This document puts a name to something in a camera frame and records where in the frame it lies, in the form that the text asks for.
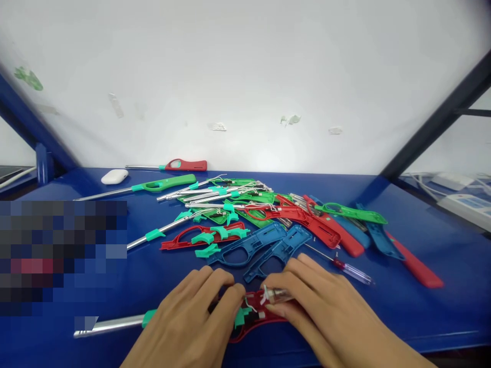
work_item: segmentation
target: screwdriver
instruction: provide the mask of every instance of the screwdriver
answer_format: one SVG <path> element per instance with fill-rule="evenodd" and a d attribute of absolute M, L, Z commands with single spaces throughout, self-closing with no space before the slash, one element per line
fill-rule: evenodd
<path fill-rule="evenodd" d="M 332 261 L 334 263 L 334 266 L 336 266 L 337 268 L 339 268 L 341 271 L 343 271 L 345 274 L 348 274 L 350 275 L 352 278 L 354 279 L 357 279 L 358 281 L 366 284 L 366 285 L 370 285 L 372 284 L 372 278 L 367 275 L 366 273 L 364 272 L 361 272 L 359 269 L 357 268 L 354 268 L 353 266 L 347 264 L 347 263 L 344 263 L 344 262 L 341 262 L 339 259 L 337 258 L 331 258 L 327 255 L 325 255 L 324 253 L 318 251 L 317 249 L 315 249 L 314 247 L 311 247 L 310 245 L 308 244 L 304 244 L 306 246 L 308 246 L 310 249 L 312 249 L 313 251 L 316 251 L 317 253 L 319 253 L 321 256 L 327 258 L 328 260 Z"/>

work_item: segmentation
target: blue tabletop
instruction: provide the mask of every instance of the blue tabletop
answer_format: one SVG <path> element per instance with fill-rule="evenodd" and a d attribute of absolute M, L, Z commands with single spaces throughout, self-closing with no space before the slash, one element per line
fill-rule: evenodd
<path fill-rule="evenodd" d="M 72 200 L 126 188 L 182 173 L 130 171 L 117 186 L 105 186 L 100 178 L 108 169 L 76 169 L 39 188 L 21 200 Z M 221 172 L 195 173 L 198 180 Z M 321 201 L 353 205 L 358 201 L 368 210 L 380 212 L 388 221 L 389 231 L 408 250 L 432 269 L 445 283 L 442 289 L 427 289 L 398 260 L 368 249 L 351 258 L 343 249 L 343 261 L 372 276 L 374 286 L 352 281 L 355 288 L 381 320 L 397 336 L 419 352 L 446 350 L 491 343 L 491 241 L 469 228 L 463 228 L 452 217 L 428 206 L 385 179 L 365 175 L 323 175 L 228 172 L 228 177 L 254 178 L 277 193 L 312 194 Z M 177 201 L 158 203 L 161 193 L 143 193 L 112 197 L 128 205 L 128 242 L 146 232 L 172 222 L 184 206 Z M 251 230 L 256 228 L 244 221 Z M 212 226 L 206 220 L 200 223 Z M 188 225 L 166 233 L 171 240 Z M 145 313 L 154 309 L 190 270 L 201 268 L 192 248 L 173 252 L 159 250 L 156 239 L 132 249 L 117 286 L 99 313 L 99 320 Z M 312 246 L 331 255 L 333 250 L 317 242 Z M 298 252 L 309 254 L 326 269 L 333 266 L 306 247 Z M 226 269 L 243 282 L 243 269 Z M 269 271 L 279 271 L 278 264 Z M 247 291 L 258 290 L 260 281 L 246 285 Z M 40 331 L 36 322 L 10 319 L 5 323 L 20 326 L 11 331 L 11 345 L 2 347 L 4 362 L 14 366 L 118 366 L 134 341 L 139 328 L 89 338 L 72 338 L 73 321 L 53 321 Z M 224 366 L 306 366 L 317 362 L 304 339 L 288 323 L 257 328 L 238 344 L 229 345 Z"/>

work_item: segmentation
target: right hand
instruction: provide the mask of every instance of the right hand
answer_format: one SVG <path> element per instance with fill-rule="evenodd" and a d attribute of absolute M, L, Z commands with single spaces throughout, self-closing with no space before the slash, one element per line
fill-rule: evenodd
<path fill-rule="evenodd" d="M 300 254 L 263 282 L 295 301 L 267 305 L 307 340 L 324 367 L 435 367 L 392 333 L 342 275 Z"/>

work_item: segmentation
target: white cable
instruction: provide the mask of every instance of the white cable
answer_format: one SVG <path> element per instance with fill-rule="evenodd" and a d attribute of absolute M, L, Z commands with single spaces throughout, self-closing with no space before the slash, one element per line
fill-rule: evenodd
<path fill-rule="evenodd" d="M 477 173 L 476 175 L 480 176 L 480 177 L 485 177 L 485 178 L 491 179 L 491 175 L 486 174 L 486 173 Z"/>
<path fill-rule="evenodd" d="M 474 179 L 474 180 L 483 185 L 481 188 L 485 191 L 487 195 L 491 195 L 491 186 L 489 186 L 489 184 L 483 182 L 480 179 Z"/>
<path fill-rule="evenodd" d="M 269 300 L 269 298 L 268 298 L 268 294 L 267 294 L 267 287 L 266 287 L 266 284 L 265 284 L 264 285 L 264 294 L 262 295 L 262 299 L 259 302 L 260 305 L 264 305 L 264 303 L 266 303 L 266 300 Z"/>
<path fill-rule="evenodd" d="M 244 300 L 245 300 L 245 305 L 247 305 L 249 308 L 251 308 L 254 312 L 257 313 L 256 308 L 254 308 L 252 305 L 249 305 L 249 303 L 247 302 L 247 295 L 244 296 Z"/>
<path fill-rule="evenodd" d="M 446 193 L 443 193 L 443 192 L 440 192 L 440 191 L 438 191 L 436 189 L 430 188 L 425 183 L 423 183 L 423 180 L 421 179 L 421 174 L 419 174 L 418 177 L 414 176 L 412 173 L 408 173 L 408 174 L 409 174 L 409 176 L 411 176 L 419 184 L 419 186 L 421 187 L 421 189 L 423 189 L 430 197 L 432 197 L 437 202 L 440 200 L 440 198 L 438 198 L 432 192 L 435 192 L 437 194 L 440 194 L 440 195 L 442 195 L 444 197 L 447 196 Z"/>
<path fill-rule="evenodd" d="M 35 166 L 31 167 L 30 169 L 27 169 L 25 171 L 22 171 L 21 173 L 15 175 L 15 176 L 12 176 L 10 179 L 8 179 L 8 180 L 4 181 L 2 184 L 0 184 L 0 189 L 5 188 L 7 185 L 12 184 L 17 179 L 23 177 L 24 175 L 29 174 L 31 171 L 34 171 L 34 170 L 36 170 Z"/>
<path fill-rule="evenodd" d="M 433 171 L 433 172 L 424 171 L 424 172 L 416 172 L 416 173 L 403 173 L 403 174 L 401 174 L 401 176 L 427 175 L 427 174 L 435 175 L 438 173 L 439 173 L 439 171 Z"/>

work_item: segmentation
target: red plastic part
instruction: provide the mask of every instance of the red plastic part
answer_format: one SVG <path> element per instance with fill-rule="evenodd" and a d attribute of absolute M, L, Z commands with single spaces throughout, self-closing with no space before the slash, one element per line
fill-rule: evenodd
<path fill-rule="evenodd" d="M 312 209 L 310 205 L 316 205 L 310 197 L 304 195 L 303 198 L 307 201 L 307 208 L 309 213 L 313 216 L 316 217 L 312 213 Z M 359 243 L 358 240 L 356 240 L 349 232 L 347 232 L 344 227 L 339 225 L 333 218 L 327 213 L 323 213 L 322 216 L 320 217 L 324 221 L 327 221 L 326 219 L 329 218 L 330 220 L 328 221 L 329 226 L 337 232 L 341 236 L 341 245 L 346 249 L 346 251 L 350 254 L 352 257 L 359 257 L 365 252 L 365 248 Z"/>
<path fill-rule="evenodd" d="M 410 251 L 406 249 L 401 243 L 399 243 L 392 235 L 386 232 L 389 238 L 392 240 L 397 249 L 406 257 L 405 261 L 402 261 L 408 270 L 427 288 L 430 289 L 439 289 L 442 288 L 445 284 L 443 281 L 433 273 L 426 265 L 416 258 Z"/>
<path fill-rule="evenodd" d="M 241 341 L 249 332 L 254 330 L 255 328 L 262 326 L 262 325 L 267 325 L 269 323 L 275 323 L 275 322 L 286 322 L 286 319 L 278 317 L 276 314 L 271 313 L 266 307 L 266 304 L 269 304 L 268 301 L 264 303 L 264 305 L 261 305 L 261 299 L 262 295 L 264 294 L 264 290 L 259 290 L 256 292 L 249 292 L 246 294 L 246 297 L 248 295 L 252 295 L 247 298 L 247 302 L 249 303 L 250 306 L 254 307 L 254 309 L 257 310 L 257 312 L 264 312 L 265 318 L 255 320 L 253 322 L 246 322 L 242 327 L 239 332 L 239 335 L 231 338 L 229 340 L 229 343 L 237 343 Z M 247 308 L 246 302 L 242 302 L 241 305 L 242 308 Z"/>
<path fill-rule="evenodd" d="M 341 262 L 339 259 L 337 258 L 334 258 L 334 266 L 336 266 L 337 268 L 339 268 L 341 271 L 344 270 L 344 268 L 346 267 L 346 263 L 344 262 Z"/>
<path fill-rule="evenodd" d="M 279 194 L 276 196 L 276 199 L 280 201 L 280 206 L 276 206 L 278 211 L 271 211 L 271 208 L 263 207 L 263 208 L 245 208 L 247 214 L 257 220 L 267 220 L 271 218 L 287 218 L 298 222 L 300 225 L 306 227 L 309 231 L 311 231 L 317 238 L 319 238 L 324 244 L 326 244 L 329 248 L 334 249 L 339 244 L 341 240 L 341 236 L 339 233 L 335 232 L 332 228 L 327 225 L 327 221 L 322 221 L 316 216 L 312 216 L 305 212 L 300 207 L 296 206 L 293 202 L 290 202 L 288 199 L 280 196 Z M 259 218 L 254 216 L 249 212 L 249 210 L 263 210 L 266 213 L 266 217 Z"/>
<path fill-rule="evenodd" d="M 244 225 L 243 222 L 234 222 L 233 224 L 230 224 L 229 226 L 224 226 L 224 228 L 225 228 L 225 230 L 232 230 L 235 228 L 240 228 L 240 229 L 244 230 L 246 228 L 246 226 Z M 205 227 L 205 226 L 196 225 L 196 226 L 189 227 L 186 230 L 184 230 L 182 233 L 177 235 L 174 238 L 174 240 L 162 242 L 162 247 L 160 248 L 160 250 L 173 250 L 173 249 L 179 249 L 179 248 L 188 248 L 188 247 L 194 247 L 194 246 L 200 246 L 200 245 L 207 245 L 207 243 L 205 243 L 204 241 L 199 241 L 195 244 L 192 244 L 190 241 L 189 242 L 180 242 L 179 241 L 182 238 L 182 236 L 184 236 L 185 234 L 187 234 L 193 230 L 196 230 L 196 229 L 200 230 L 202 233 L 212 233 L 213 232 L 213 230 L 210 230 L 209 227 Z M 218 232 L 214 235 L 214 237 L 215 237 L 215 239 L 213 240 L 213 243 L 221 243 L 224 241 L 229 241 L 229 240 L 234 241 L 234 240 L 240 239 L 239 236 L 234 235 L 234 236 L 229 236 L 225 240 L 222 240 L 222 238 L 220 237 L 220 234 Z"/>
<path fill-rule="evenodd" d="M 171 163 L 174 161 L 181 161 L 181 166 L 178 168 L 173 168 L 171 167 Z M 184 161 L 183 159 L 176 158 L 173 159 L 171 162 L 169 162 L 166 166 L 166 170 L 176 170 L 176 171 L 206 171 L 208 166 L 208 163 L 206 161 L 194 161 L 194 162 L 189 162 L 189 161 Z"/>

